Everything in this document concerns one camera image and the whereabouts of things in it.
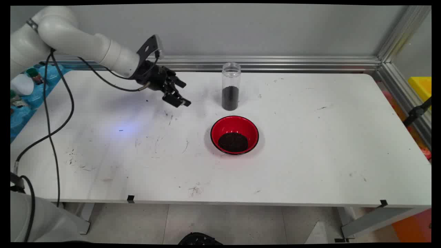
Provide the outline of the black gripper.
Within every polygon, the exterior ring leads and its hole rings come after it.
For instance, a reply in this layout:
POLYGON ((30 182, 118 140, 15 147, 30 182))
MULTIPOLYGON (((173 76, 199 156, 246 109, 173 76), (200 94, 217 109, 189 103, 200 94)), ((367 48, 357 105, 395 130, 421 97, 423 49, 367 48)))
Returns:
POLYGON ((162 91, 164 93, 163 101, 178 108, 179 106, 190 106, 191 101, 181 96, 174 86, 170 86, 167 82, 180 88, 184 88, 186 83, 181 81, 175 72, 172 72, 165 66, 158 66, 151 61, 143 61, 140 63, 137 70, 134 72, 134 80, 142 86, 151 89, 153 91, 162 91))

